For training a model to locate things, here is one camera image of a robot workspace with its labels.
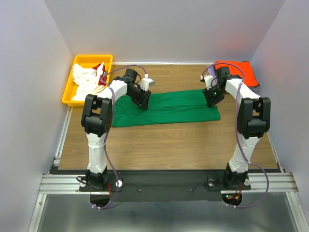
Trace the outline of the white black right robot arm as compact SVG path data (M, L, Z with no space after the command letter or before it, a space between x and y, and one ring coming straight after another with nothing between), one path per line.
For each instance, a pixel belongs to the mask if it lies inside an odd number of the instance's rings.
M225 94L236 100L235 135L237 145L222 177L223 185L232 189L241 184L249 185L248 167L260 139L270 128L271 101L260 97L244 83L244 72L232 75L229 65L223 63L216 76L202 74L205 83L203 95L209 108L221 102Z

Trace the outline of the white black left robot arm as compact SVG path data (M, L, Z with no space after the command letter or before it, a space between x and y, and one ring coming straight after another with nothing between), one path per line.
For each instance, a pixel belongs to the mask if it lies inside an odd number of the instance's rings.
M79 179L82 185L89 185L96 190L103 190L107 186L106 140L112 127L116 101L122 96L129 96L136 106L148 110L151 95L149 87L155 85L155 80L145 74L136 83L137 76L135 70L127 69L124 76L116 77L98 95L86 96L81 125L88 140L89 159L85 179Z

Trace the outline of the green t shirt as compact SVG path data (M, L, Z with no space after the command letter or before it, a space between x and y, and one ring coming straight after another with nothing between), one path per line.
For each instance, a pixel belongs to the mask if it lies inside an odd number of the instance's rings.
M134 105L129 96L116 101L114 127L220 120L216 106L209 108L201 89L152 93L148 110Z

